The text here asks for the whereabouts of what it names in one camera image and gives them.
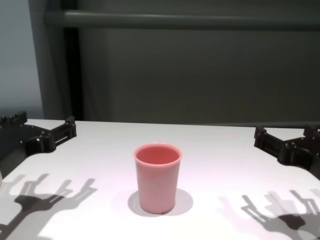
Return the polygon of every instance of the gray panel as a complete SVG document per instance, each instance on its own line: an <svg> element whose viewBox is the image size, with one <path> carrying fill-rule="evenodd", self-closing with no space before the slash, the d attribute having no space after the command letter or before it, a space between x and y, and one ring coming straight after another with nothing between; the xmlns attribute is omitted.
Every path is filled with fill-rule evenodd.
<svg viewBox="0 0 320 240"><path fill-rule="evenodd" d="M63 29L44 25L44 12L60 9L60 1L28 2L44 117L65 119L72 113Z"/></svg>
<svg viewBox="0 0 320 240"><path fill-rule="evenodd" d="M318 5L305 1L260 6L80 2L86 10L116 13L319 14ZM180 124L319 121L319 42L318 32L81 30L85 118Z"/></svg>
<svg viewBox="0 0 320 240"><path fill-rule="evenodd" d="M43 118L28 1L0 1L0 114Z"/></svg>

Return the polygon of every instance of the pink cup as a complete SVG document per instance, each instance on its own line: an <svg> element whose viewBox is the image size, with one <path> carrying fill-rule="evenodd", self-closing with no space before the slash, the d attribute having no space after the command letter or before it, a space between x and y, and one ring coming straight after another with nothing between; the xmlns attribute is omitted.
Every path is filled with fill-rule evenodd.
<svg viewBox="0 0 320 240"><path fill-rule="evenodd" d="M174 208L181 151L170 144L150 143L134 153L141 208L164 214Z"/></svg>

